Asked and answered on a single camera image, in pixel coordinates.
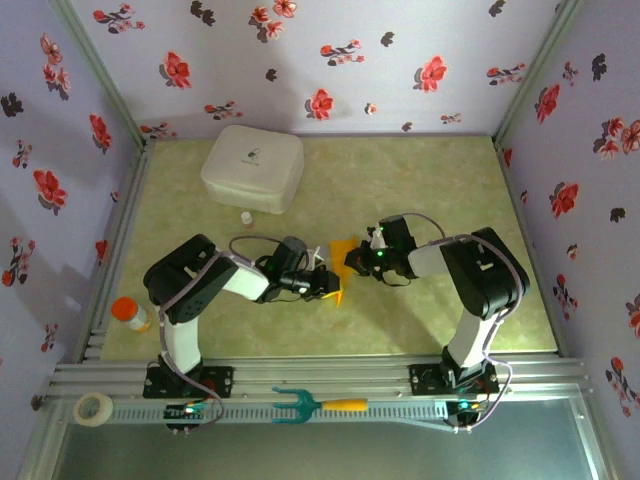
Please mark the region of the orange square paper sheet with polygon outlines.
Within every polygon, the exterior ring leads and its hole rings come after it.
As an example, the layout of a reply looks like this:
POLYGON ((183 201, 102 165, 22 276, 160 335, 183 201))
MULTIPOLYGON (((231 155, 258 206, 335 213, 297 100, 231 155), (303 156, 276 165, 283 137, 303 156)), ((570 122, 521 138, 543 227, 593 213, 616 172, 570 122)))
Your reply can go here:
POLYGON ((356 236, 352 236, 346 240, 335 240, 329 243, 329 255, 325 260, 328 270, 337 275, 340 282, 340 288, 336 293, 331 293, 328 297, 334 297, 336 306, 339 307, 342 302, 344 291, 350 281, 355 270, 345 265, 347 254, 360 245, 360 241, 356 236))

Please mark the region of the white plastic lidded box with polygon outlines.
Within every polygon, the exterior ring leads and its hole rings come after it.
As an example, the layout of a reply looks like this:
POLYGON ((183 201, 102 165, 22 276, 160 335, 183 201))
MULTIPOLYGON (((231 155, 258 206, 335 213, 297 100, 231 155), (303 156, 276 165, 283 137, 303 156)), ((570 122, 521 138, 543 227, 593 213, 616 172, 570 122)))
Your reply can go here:
POLYGON ((200 177, 218 203, 282 214, 293 202, 303 171, 299 137, 230 125, 217 137, 200 177))

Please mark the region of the orange-capped clear bottle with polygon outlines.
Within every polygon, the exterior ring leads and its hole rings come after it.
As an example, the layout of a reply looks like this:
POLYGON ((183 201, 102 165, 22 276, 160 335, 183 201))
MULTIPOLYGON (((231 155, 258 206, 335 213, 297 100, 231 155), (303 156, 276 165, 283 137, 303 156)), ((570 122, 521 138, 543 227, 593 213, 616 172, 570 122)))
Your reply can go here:
POLYGON ((150 313, 130 297, 119 297, 111 305, 112 317, 138 333, 149 329, 152 322, 150 313))

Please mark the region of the white tape roll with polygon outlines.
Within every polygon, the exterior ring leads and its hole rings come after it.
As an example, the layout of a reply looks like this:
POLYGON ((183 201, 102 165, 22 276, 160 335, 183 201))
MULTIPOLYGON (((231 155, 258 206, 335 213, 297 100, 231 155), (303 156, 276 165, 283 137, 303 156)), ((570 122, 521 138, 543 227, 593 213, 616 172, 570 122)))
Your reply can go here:
POLYGON ((77 400, 72 414, 78 425, 96 428, 104 425, 111 418, 113 410, 114 404, 109 396, 102 393, 87 393, 77 400))

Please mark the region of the aluminium mounting rail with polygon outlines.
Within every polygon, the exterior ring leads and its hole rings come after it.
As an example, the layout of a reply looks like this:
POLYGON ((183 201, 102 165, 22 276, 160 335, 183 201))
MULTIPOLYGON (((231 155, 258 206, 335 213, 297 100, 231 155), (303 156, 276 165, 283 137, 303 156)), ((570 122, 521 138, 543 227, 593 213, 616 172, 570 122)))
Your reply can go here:
MULTIPOLYGON (((531 396, 551 399, 575 390, 591 393, 593 384, 584 362, 556 354, 506 354, 513 377, 506 398, 531 396)), ((409 368, 435 363, 435 356, 256 357, 209 359, 206 366, 233 369, 230 399, 235 402, 271 401, 273 386, 303 388, 318 399, 368 398, 402 400, 411 395, 409 368)), ((98 392, 112 398, 140 399, 147 364, 144 362, 85 361, 54 369, 45 395, 76 398, 98 392)))

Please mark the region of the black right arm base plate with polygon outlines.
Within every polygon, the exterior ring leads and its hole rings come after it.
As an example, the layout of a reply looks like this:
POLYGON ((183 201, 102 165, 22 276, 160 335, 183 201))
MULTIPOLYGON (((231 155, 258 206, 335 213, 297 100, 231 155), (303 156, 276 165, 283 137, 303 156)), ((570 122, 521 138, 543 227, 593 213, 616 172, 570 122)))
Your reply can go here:
POLYGON ((496 369, 489 363, 460 372, 443 364, 413 364, 408 372, 414 396, 494 394, 500 391, 496 369))

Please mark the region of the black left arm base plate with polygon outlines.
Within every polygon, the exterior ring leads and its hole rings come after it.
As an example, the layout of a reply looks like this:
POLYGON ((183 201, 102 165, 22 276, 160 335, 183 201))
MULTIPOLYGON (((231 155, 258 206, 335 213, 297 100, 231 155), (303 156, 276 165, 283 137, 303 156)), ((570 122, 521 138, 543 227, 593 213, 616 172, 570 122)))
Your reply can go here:
MULTIPOLYGON (((223 399, 231 395, 234 369, 230 366, 198 365, 187 376, 216 392, 223 399)), ((207 398, 209 394, 185 382, 168 366, 161 364, 147 368, 142 396, 145 399, 196 399, 207 398)))

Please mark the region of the aluminium side rail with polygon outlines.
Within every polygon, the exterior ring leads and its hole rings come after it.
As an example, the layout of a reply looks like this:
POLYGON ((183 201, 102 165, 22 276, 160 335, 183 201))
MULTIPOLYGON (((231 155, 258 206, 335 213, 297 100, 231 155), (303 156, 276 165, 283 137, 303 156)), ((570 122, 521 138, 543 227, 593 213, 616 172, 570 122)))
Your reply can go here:
POLYGON ((133 156, 126 176, 121 185, 120 199, 116 203, 113 214, 104 235, 107 241, 106 251, 101 263, 96 267, 96 283, 92 290, 79 339, 76 343, 72 362, 82 364, 101 359, 100 344, 93 345, 95 336, 104 339, 108 330, 110 302, 115 298, 126 260, 130 237, 137 214, 138 206, 156 141, 146 141, 144 146, 133 156))
POLYGON ((524 204, 518 196, 520 190, 515 186, 511 178, 510 167, 505 160, 506 148, 503 144, 492 138, 497 161, 503 176, 506 191, 509 195, 513 216, 518 226, 518 243, 515 253, 516 258, 521 263, 530 279, 530 287, 522 305, 510 317, 517 325, 517 331, 524 335, 524 346, 519 346, 516 351, 522 354, 551 354, 560 358, 567 357, 567 345, 561 329, 557 322, 555 311, 551 302, 544 292, 541 280, 544 276, 541 273, 539 258, 533 242, 529 225, 522 211, 524 204))

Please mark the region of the aluminium corner post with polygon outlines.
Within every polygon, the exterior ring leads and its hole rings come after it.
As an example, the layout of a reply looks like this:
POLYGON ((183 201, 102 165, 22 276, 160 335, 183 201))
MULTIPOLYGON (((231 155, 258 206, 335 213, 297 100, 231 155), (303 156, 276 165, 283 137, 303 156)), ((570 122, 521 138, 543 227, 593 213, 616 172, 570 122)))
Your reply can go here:
POLYGON ((586 0, 560 0, 554 19, 528 67, 528 73, 509 104, 499 127, 492 136, 493 146, 498 149, 504 144, 511 131, 517 126, 524 104, 532 94, 537 82, 550 68, 554 55, 571 32, 573 24, 586 0))
POLYGON ((138 150, 140 152, 144 151, 147 146, 147 141, 136 126, 124 97, 121 95, 94 42, 91 40, 75 8, 72 6, 71 0, 47 0, 47 3, 64 27, 68 36, 79 49, 82 58, 93 72, 110 105, 116 110, 119 121, 132 137, 138 150))

